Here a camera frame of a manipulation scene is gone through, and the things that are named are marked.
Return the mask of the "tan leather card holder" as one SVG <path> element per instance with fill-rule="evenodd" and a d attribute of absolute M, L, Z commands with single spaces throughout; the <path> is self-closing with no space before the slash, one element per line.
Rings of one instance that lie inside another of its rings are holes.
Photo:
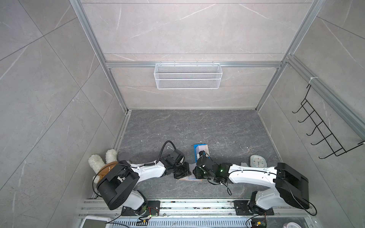
<path fill-rule="evenodd" d="M 193 174 L 181 178 L 182 181 L 201 181 L 200 179 L 197 179 Z"/>

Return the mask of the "blue plastic card tray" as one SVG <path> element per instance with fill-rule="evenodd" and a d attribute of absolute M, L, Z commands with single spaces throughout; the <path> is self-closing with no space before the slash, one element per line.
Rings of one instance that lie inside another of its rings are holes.
<path fill-rule="evenodd" d="M 199 145 L 201 145 L 201 144 L 195 144 L 194 145 L 195 161 L 198 161 L 198 159 L 201 156 L 206 156 L 206 154 L 204 152 L 202 154 L 198 153 Z"/>

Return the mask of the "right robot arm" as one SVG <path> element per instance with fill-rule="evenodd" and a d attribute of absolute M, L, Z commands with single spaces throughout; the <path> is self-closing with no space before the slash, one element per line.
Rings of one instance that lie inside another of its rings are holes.
<path fill-rule="evenodd" d="M 193 174 L 197 179 L 207 179 L 213 185 L 228 186 L 249 183 L 267 187 L 264 191 L 254 191 L 243 210 L 250 214 L 262 215 L 273 207 L 292 206 L 308 210 L 309 180 L 298 171 L 279 162 L 275 167 L 255 168 L 232 163 L 214 162 L 209 156 L 201 155 Z"/>

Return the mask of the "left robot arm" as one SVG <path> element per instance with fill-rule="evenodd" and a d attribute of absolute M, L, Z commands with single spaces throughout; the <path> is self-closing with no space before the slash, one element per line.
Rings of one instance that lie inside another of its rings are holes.
<path fill-rule="evenodd" d="M 192 174 L 189 163 L 184 161 L 184 154 L 179 150 L 144 164 L 131 164 L 126 160 L 110 162 L 97 173 L 101 177 L 96 188 L 110 210 L 124 206 L 138 211 L 146 203 L 143 194 L 134 190 L 135 186 L 170 174 L 177 180 Z"/>

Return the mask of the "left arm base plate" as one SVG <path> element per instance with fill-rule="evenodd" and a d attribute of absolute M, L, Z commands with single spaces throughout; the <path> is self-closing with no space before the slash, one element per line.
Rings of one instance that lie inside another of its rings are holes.
<path fill-rule="evenodd" d="M 161 202 L 159 200 L 148 200 L 143 203 L 137 210 L 132 210 L 129 207 L 122 208 L 122 216 L 158 216 Z"/>

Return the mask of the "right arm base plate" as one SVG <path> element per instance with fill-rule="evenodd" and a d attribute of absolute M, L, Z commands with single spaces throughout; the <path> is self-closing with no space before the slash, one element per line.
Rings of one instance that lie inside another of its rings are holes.
<path fill-rule="evenodd" d="M 265 210 L 257 206 L 251 206 L 248 200 L 234 200 L 234 209 L 237 216 L 249 216 L 249 215 L 259 215 L 259 216 L 272 216 L 274 215 L 273 209 Z"/>

